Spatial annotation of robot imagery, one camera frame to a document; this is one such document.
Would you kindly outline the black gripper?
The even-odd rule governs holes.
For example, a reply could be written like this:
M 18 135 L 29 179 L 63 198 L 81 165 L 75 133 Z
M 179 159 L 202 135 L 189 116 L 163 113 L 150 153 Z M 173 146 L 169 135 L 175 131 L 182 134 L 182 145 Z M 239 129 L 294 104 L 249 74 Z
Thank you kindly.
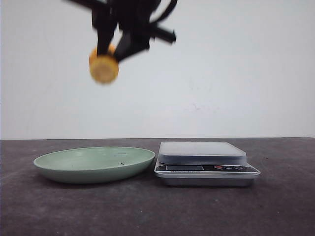
M 92 26 L 97 32 L 97 56 L 112 55 L 121 62 L 150 48 L 150 39 L 159 38 L 168 43 L 176 41 L 174 31 L 159 27 L 174 10 L 177 2 L 171 0 L 156 19 L 150 17 L 159 7 L 159 0 L 72 0 L 71 3 L 87 8 L 92 14 Z M 116 28 L 122 37 L 114 50 L 108 49 Z

